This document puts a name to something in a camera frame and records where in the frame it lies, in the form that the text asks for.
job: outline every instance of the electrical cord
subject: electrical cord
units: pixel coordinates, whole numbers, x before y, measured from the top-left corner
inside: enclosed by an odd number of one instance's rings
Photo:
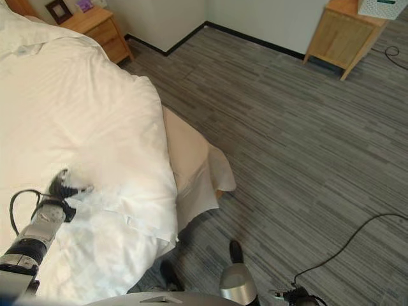
[[[316,295],[311,295],[310,297],[315,298],[317,301],[321,302],[324,306],[327,306],[326,302],[322,298]]]
[[[309,272],[311,270],[314,270],[316,268],[319,268],[320,266],[323,266],[325,264],[327,264],[329,261],[331,261],[332,259],[336,258],[341,252],[344,251],[344,249],[350,244],[350,242],[353,240],[353,238],[364,228],[364,226],[366,226],[368,223],[370,223],[371,221],[380,218],[380,217],[385,217],[388,215],[392,215],[394,217],[399,217],[402,218],[406,221],[408,221],[408,217],[404,216],[404,215],[400,215],[400,214],[392,214],[392,213],[388,213],[388,214],[379,214],[379,215],[375,215],[373,217],[371,217],[370,219],[368,219],[367,221],[365,221],[349,238],[349,240],[341,247],[341,249],[339,251],[337,251],[334,255],[330,256],[328,259],[326,259],[325,261],[321,262],[320,264],[313,266],[312,268],[306,269],[300,273],[297,273],[293,279],[293,284],[296,284],[296,278],[301,276],[302,274]]]
[[[388,50],[390,50],[390,49],[394,49],[394,50],[395,50],[395,53],[394,53],[394,54],[389,53]],[[375,51],[375,52],[379,52],[379,53],[385,54],[385,56],[387,57],[387,59],[389,59],[394,65],[398,66],[399,68],[408,70],[408,67],[405,67],[405,66],[403,66],[403,65],[401,65],[401,64],[399,64],[399,63],[397,63],[396,61],[394,61],[394,60],[391,58],[391,57],[398,56],[398,55],[400,54],[400,49],[398,49],[397,46],[389,46],[389,47],[387,47],[384,51],[377,50],[377,49],[374,49],[374,48],[372,48],[371,50],[373,50],[373,51]]]
[[[18,236],[20,233],[18,232],[17,226],[15,225],[14,215],[13,215],[13,207],[14,207],[15,200],[22,193],[35,193],[36,196],[37,196],[36,208],[34,209],[34,212],[31,215],[31,220],[34,218],[37,211],[43,206],[43,205],[40,204],[41,196],[49,196],[49,197],[53,198],[52,195],[46,194],[46,193],[41,193],[41,192],[39,192],[39,191],[37,191],[35,189],[24,189],[24,190],[21,190],[21,191],[19,191],[16,194],[13,195],[13,197],[10,200],[10,209],[9,209],[9,211],[10,211],[10,223],[11,223],[11,226],[12,226],[16,236]]]

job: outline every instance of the gray carpet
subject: gray carpet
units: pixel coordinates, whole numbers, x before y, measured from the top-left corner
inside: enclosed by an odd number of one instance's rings
[[[227,155],[238,187],[165,256],[186,288],[217,294],[238,239],[262,305],[336,252],[369,217],[408,215],[408,71],[370,52],[340,70],[204,28],[171,56],[130,41],[163,104]],[[408,66],[408,10],[375,48]],[[132,291],[161,282],[159,261]],[[338,258],[298,279],[328,305],[408,305],[408,224],[374,221]]]

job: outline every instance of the white bed sheet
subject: white bed sheet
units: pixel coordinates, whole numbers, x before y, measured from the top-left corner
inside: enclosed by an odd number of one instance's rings
[[[44,191],[69,168],[95,190],[59,230],[38,295],[84,304],[123,294],[177,236],[159,96],[89,38],[1,7],[0,17],[0,252],[15,238],[11,195]],[[33,205],[18,201],[20,229]]]
[[[236,184],[221,150],[165,107],[163,117],[177,184],[177,224],[181,231],[197,215],[219,207],[217,190],[232,191]]]

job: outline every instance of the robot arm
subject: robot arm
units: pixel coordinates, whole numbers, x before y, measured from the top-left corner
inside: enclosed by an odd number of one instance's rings
[[[33,218],[11,247],[0,257],[0,296],[15,300],[23,294],[35,294],[40,282],[35,280],[38,268],[49,250],[63,222],[70,222],[76,210],[65,199],[87,189],[64,186],[67,170],[61,171],[48,188],[49,195],[43,197],[34,211]],[[23,191],[11,199],[12,203]]]
[[[0,295],[12,299],[26,292],[35,293],[40,284],[35,280],[38,268],[66,220],[57,200],[43,200],[31,223],[0,258]]]

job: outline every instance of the nightstand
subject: nightstand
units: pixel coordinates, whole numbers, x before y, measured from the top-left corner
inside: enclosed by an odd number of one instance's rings
[[[331,0],[307,50],[305,60],[315,56],[344,69],[341,80],[370,51],[387,26],[386,19],[358,14],[358,0]]]
[[[74,14],[60,26],[96,40],[109,59],[116,64],[127,57],[132,61],[134,59],[113,13],[108,10],[95,6],[85,13]]]

